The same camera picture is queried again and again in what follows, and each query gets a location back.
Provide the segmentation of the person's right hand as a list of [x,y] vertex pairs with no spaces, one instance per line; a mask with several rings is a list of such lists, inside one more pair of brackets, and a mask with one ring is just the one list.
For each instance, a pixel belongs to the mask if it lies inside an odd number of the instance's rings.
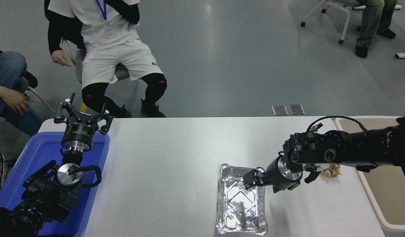
[[53,63],[59,64],[60,66],[72,66],[63,50],[55,50],[52,52],[51,59]]

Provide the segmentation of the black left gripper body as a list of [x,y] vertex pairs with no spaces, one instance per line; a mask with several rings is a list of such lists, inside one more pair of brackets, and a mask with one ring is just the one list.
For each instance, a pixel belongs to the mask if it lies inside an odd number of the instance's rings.
[[80,122],[67,121],[67,126],[62,138],[62,144],[67,144],[72,141],[79,141],[84,144],[92,144],[95,137],[95,132],[99,129],[97,123],[83,124]]

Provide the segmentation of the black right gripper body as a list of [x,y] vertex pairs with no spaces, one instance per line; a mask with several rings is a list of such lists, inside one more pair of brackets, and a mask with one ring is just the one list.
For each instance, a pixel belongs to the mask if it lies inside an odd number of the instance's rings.
[[291,171],[282,158],[273,161],[264,172],[270,185],[293,190],[300,185],[300,173]]

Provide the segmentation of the person's hand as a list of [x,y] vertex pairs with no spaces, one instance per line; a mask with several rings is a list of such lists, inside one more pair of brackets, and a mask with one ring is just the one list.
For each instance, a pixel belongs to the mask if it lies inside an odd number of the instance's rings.
[[5,89],[0,97],[6,105],[10,107],[14,114],[24,115],[29,112],[29,103],[27,97],[23,93]]

